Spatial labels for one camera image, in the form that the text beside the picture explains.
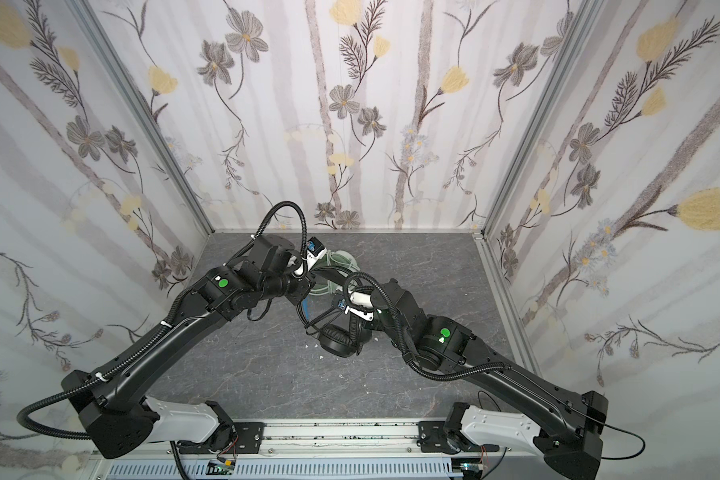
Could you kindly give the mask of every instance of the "yellow flower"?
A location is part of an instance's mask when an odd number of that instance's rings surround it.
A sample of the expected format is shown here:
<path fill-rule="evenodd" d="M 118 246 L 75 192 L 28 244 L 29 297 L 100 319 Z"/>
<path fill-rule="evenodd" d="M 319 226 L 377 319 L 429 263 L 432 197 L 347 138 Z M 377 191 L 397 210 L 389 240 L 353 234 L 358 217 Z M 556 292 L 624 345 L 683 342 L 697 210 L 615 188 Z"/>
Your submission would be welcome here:
<path fill-rule="evenodd" d="M 69 68 L 78 72 L 80 70 L 80 58 L 74 48 L 59 47 L 59 55 Z"/>
<path fill-rule="evenodd" d="M 81 208 L 75 208 L 70 212 L 70 218 L 76 222 L 82 222 L 85 220 L 85 210 Z"/>
<path fill-rule="evenodd" d="M 120 204 L 120 213 L 123 215 L 131 215 L 135 209 L 141 207 L 141 197 L 138 195 L 126 195 L 123 203 Z"/>
<path fill-rule="evenodd" d="M 150 67 L 150 86 L 158 94 L 169 94 L 176 90 L 179 81 L 171 77 L 162 68 L 152 65 Z"/>
<path fill-rule="evenodd" d="M 443 93 L 452 94 L 453 92 L 461 90 L 468 83 L 469 78 L 467 78 L 464 70 L 461 70 L 461 67 L 451 67 L 443 78 L 440 90 Z"/>
<path fill-rule="evenodd" d="M 104 182 L 102 182 L 101 189 L 104 190 L 106 194 L 115 193 L 115 187 L 107 180 L 104 180 Z"/>
<path fill-rule="evenodd" d="M 328 13 L 337 24 L 354 25 L 360 21 L 360 0 L 336 0 Z"/>
<path fill-rule="evenodd" d="M 0 2 L 0 43 L 11 48 L 26 48 L 31 35 L 18 10 Z"/>
<path fill-rule="evenodd" d="M 550 212 L 550 195 L 542 188 L 536 194 L 536 197 L 530 201 L 530 209 L 536 210 L 538 206 L 541 206 L 541 213 L 548 214 Z"/>
<path fill-rule="evenodd" d="M 672 43 L 677 31 L 677 17 L 649 28 L 637 39 L 637 56 L 644 62 L 653 62 Z"/>
<path fill-rule="evenodd" d="M 381 35 L 376 35 L 373 39 L 373 54 L 378 58 L 383 57 L 385 53 L 389 52 L 389 45 L 389 40 Z"/>
<path fill-rule="evenodd" d="M 643 104 L 643 115 L 657 114 L 666 106 L 666 98 L 662 87 L 658 87 Z"/>
<path fill-rule="evenodd" d="M 74 233 L 75 233 L 75 228 L 76 228 L 76 227 L 75 227 L 75 224 L 74 224 L 74 222 L 73 222 L 72 220 L 65 220 L 65 221 L 61 222 L 61 226 L 62 226 L 67 232 L 69 232 L 70 234 L 74 234 Z"/>
<path fill-rule="evenodd" d="M 328 159 L 331 161 L 331 163 L 336 165 L 346 165 L 347 167 L 351 167 L 355 164 L 355 159 L 350 157 L 346 154 L 333 154 Z"/>
<path fill-rule="evenodd" d="M 694 193 L 670 209 L 670 214 L 694 230 L 720 230 L 720 188 Z"/>

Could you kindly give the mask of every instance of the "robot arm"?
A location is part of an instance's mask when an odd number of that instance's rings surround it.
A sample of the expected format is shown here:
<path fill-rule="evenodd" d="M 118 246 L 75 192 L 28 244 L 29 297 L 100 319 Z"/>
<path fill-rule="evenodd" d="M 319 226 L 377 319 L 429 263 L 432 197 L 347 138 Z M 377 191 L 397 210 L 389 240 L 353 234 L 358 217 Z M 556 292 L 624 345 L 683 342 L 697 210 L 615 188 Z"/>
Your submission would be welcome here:
<path fill-rule="evenodd" d="M 227 264 L 209 270 L 177 297 L 166 320 L 140 341 L 92 373 L 76 370 L 69 374 L 62 381 L 65 393 L 25 408 L 18 416 L 19 423 L 36 432 L 61 436 L 61 431 L 40 426 L 28 415 L 68 398 L 86 432 L 65 438 L 89 438 L 106 458 L 122 456 L 143 442 L 165 440 L 184 440 L 208 452 L 218 452 L 237 435 L 234 422 L 218 404 L 161 402 L 146 396 L 147 390 L 201 339 L 244 310 L 249 310 L 250 318 L 250 309 L 263 300 L 286 297 L 297 306 L 306 324 L 299 307 L 315 284 L 314 275 L 345 283 L 344 276 L 335 271 L 310 271 L 323 253 L 324 247 L 314 237 L 301 261 L 302 255 L 288 240 L 276 235 L 256 236 L 247 256 L 233 257 Z M 395 322 L 402 318 L 406 345 L 412 347 L 404 351 L 404 360 L 407 357 L 407 362 L 414 363 L 414 370 L 450 376 L 464 372 L 464 379 L 489 390 L 527 416 L 520 416 L 524 418 L 521 436 L 519 428 L 511 425 L 517 423 L 518 414 L 496 416 L 467 404 L 455 404 L 443 428 L 447 445 L 441 452 L 472 451 L 469 449 L 499 440 L 502 445 L 516 442 L 530 450 L 536 448 L 549 466 L 568 478 L 594 478 L 602 450 L 600 422 L 605 421 L 607 410 L 604 397 L 595 392 L 580 395 L 552 385 L 493 351 L 458 322 L 425 314 L 413 295 L 395 280 L 382 287 L 392 304 L 382 298 L 378 289 L 368 286 L 364 293 L 362 287 L 358 288 L 350 302 L 336 302 L 339 310 L 355 316 L 355 330 L 347 336 L 336 336 L 327 334 L 325 327 L 318 328 L 324 349 L 349 356 L 369 340 L 370 335 L 363 332 L 370 329 L 385 331 L 397 346 L 400 336 Z M 124 359 L 130 361 L 125 367 Z M 485 364 L 494 368 L 478 373 L 468 370 Z M 430 372 L 425 375 L 445 378 Z M 588 418 L 582 416 L 584 411 Z M 509 439 L 512 432 L 518 432 L 518 438 Z"/>

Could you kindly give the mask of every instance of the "white arm segment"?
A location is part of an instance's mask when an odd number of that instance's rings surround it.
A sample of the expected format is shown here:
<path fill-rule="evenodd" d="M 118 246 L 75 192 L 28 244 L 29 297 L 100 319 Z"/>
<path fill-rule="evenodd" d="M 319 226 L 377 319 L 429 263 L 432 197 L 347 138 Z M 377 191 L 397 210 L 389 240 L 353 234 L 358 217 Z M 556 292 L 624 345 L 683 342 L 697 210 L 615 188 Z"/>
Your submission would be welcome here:
<path fill-rule="evenodd" d="M 541 428 L 522 413 L 491 412 L 470 406 L 461 417 L 461 433 L 476 445 L 498 445 L 544 454 L 534 445 Z"/>

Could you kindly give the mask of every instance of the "white bracket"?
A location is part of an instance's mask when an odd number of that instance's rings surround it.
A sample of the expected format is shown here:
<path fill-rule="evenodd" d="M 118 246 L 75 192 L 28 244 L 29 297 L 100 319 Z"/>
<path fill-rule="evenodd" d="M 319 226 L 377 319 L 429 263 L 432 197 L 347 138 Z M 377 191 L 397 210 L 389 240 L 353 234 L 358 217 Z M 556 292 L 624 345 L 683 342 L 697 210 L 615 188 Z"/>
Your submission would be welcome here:
<path fill-rule="evenodd" d="M 189 440 L 202 443 L 219 426 L 219 417 L 205 404 L 163 402 L 149 396 L 144 403 L 160 416 L 160 420 L 155 422 L 152 433 L 144 442 Z"/>
<path fill-rule="evenodd" d="M 470 406 L 461 417 L 461 433 L 476 445 L 499 445 L 544 456 L 534 445 L 541 427 L 522 413 L 492 412 Z"/>

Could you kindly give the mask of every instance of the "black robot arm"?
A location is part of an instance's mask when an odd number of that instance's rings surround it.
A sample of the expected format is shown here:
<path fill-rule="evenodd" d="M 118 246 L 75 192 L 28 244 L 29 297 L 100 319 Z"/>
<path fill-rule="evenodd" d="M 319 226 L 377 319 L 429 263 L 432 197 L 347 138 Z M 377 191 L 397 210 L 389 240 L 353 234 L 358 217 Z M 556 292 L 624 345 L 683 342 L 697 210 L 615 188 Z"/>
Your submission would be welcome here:
<path fill-rule="evenodd" d="M 319 274 L 343 284 L 335 308 L 352 318 L 349 331 L 317 327 L 327 351 L 340 356 L 359 353 L 370 340 L 366 330 L 383 330 L 416 373 L 436 381 L 465 379 L 489 390 L 540 426 L 533 443 L 548 465 L 568 478 L 594 478 L 607 412 L 604 397 L 571 392 L 528 372 L 460 323 L 425 314 L 395 280 L 380 284 L 368 274 L 338 267 L 312 270 L 325 252 L 322 244 L 314 237 L 307 242 L 306 228 L 300 250 L 279 236 L 264 236 L 268 218 L 230 261 L 182 291 L 164 321 L 92 372 L 69 374 L 62 381 L 64 392 L 22 409 L 19 423 L 49 436 L 91 439 L 106 458 L 122 456 L 142 442 L 165 440 L 185 440 L 218 452 L 236 437 L 234 423 L 218 404 L 169 404 L 148 397 L 148 389 L 195 344 L 245 310 L 250 319 L 251 309 L 264 300 L 269 308 L 272 299 L 284 296 L 296 306 L 305 326 L 313 324 L 301 305 Z M 363 279 L 370 284 L 356 286 L 355 281 Z M 58 430 L 29 418 L 64 399 L 77 410 L 85 432 Z"/>

